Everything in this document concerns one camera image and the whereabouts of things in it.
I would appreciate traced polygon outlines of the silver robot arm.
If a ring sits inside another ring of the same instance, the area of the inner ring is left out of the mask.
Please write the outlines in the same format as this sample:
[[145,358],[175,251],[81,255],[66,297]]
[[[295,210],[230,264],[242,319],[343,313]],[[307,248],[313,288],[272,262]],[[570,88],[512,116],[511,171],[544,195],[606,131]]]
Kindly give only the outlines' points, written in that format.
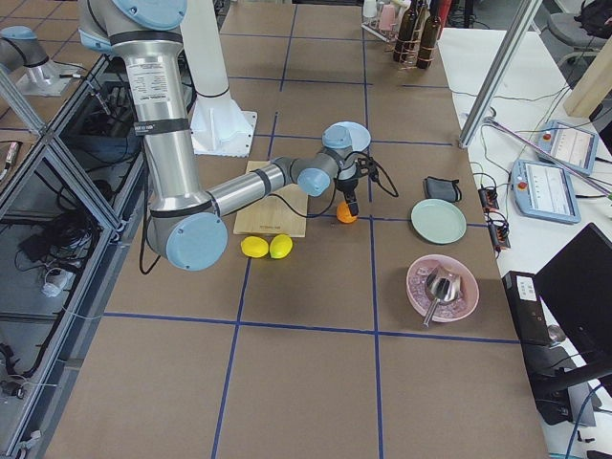
[[371,137],[352,121],[329,126],[313,158],[277,158],[204,188],[197,155],[247,154],[255,124],[230,94],[212,3],[82,1],[78,8],[82,44],[124,62],[154,188],[143,238],[175,267],[213,265],[228,241],[224,217],[284,186],[310,196],[330,186],[353,190],[357,156]]
[[8,74],[20,67],[36,68],[50,60],[37,35],[26,26],[1,30],[1,68]]

